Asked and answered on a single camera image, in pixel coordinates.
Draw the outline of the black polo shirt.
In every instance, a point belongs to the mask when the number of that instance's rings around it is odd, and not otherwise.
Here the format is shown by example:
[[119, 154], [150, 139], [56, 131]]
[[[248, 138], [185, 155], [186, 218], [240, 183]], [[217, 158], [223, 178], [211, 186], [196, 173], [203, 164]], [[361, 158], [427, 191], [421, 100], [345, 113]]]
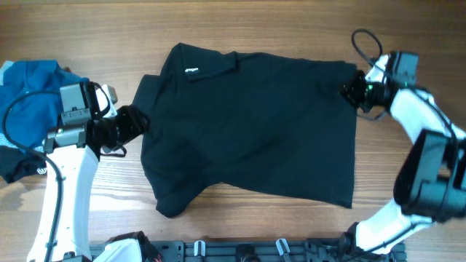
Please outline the black polo shirt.
[[180, 215], [217, 183], [349, 208], [356, 113], [339, 94], [356, 66], [177, 44], [133, 104], [157, 210]]

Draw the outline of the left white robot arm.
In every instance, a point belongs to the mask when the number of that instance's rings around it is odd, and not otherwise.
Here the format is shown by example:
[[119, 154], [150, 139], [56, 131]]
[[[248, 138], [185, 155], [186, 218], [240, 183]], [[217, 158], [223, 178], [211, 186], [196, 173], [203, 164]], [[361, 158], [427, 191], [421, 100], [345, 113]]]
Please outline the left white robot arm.
[[47, 183], [39, 229], [28, 261], [91, 261], [88, 220], [92, 182], [102, 156], [124, 157], [125, 144], [149, 121], [134, 106], [115, 108], [113, 87], [63, 86], [59, 124], [47, 132]]

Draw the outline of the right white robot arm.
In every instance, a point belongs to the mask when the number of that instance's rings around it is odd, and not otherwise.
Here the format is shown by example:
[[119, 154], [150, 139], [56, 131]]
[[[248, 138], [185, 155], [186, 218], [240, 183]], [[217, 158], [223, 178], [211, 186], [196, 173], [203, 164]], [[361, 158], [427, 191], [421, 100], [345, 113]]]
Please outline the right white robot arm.
[[393, 198], [375, 215], [353, 224], [339, 240], [339, 255], [355, 260], [386, 255], [407, 237], [437, 223], [465, 217], [465, 131], [456, 127], [433, 96], [415, 85], [419, 56], [391, 52], [369, 61], [340, 88], [356, 109], [381, 106], [413, 146], [398, 173]]

